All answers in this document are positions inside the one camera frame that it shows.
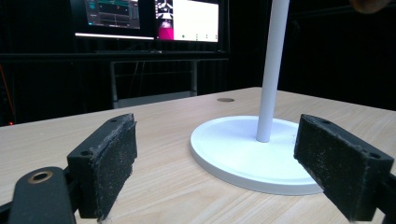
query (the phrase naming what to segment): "screen display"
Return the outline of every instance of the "screen display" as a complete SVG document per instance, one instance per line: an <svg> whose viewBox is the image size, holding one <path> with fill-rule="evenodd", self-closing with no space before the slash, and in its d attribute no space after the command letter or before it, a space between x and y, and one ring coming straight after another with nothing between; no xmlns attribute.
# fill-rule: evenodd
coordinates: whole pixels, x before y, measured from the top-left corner
<svg viewBox="0 0 396 224"><path fill-rule="evenodd" d="M149 0L71 0L76 36L154 39Z"/></svg>
<svg viewBox="0 0 396 224"><path fill-rule="evenodd" d="M191 0L154 0L157 39L219 41L219 4Z"/></svg>

